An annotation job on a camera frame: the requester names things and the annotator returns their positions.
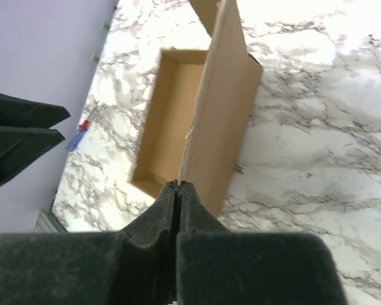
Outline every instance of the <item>brown box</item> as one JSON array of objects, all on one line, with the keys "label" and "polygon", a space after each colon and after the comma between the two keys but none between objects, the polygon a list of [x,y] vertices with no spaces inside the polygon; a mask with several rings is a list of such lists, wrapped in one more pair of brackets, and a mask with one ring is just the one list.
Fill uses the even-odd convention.
[{"label": "brown box", "polygon": [[195,184],[221,212],[260,84],[236,0],[190,0],[210,49],[161,50],[161,62],[131,183],[157,197],[165,182]]}]

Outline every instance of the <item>cardboard flap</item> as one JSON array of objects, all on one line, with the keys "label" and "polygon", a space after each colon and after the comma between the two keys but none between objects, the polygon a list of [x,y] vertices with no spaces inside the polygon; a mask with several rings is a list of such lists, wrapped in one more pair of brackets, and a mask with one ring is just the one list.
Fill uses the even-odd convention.
[{"label": "cardboard flap", "polygon": [[190,0],[189,2],[209,36],[213,37],[220,0]]},{"label": "cardboard flap", "polygon": [[254,98],[246,98],[243,92],[248,87],[257,90],[259,84],[259,78],[257,81],[257,78],[247,77],[251,65],[260,74],[260,65],[247,53],[236,0],[222,0],[180,173],[181,180],[195,184],[203,204],[212,212],[217,212],[214,209],[222,205],[219,201],[223,200],[223,192],[227,190],[225,184],[229,183],[234,171],[254,101]]}]

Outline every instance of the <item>white marble table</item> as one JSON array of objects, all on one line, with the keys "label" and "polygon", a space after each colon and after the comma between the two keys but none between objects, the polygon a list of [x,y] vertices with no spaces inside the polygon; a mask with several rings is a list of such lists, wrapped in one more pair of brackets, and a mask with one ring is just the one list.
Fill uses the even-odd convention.
[{"label": "white marble table", "polygon": [[[381,305],[381,0],[239,0],[265,72],[219,219],[329,246],[350,304]],[[126,183],[160,47],[207,48],[186,0],[121,0],[53,211],[69,231],[121,229],[152,200]]]}]

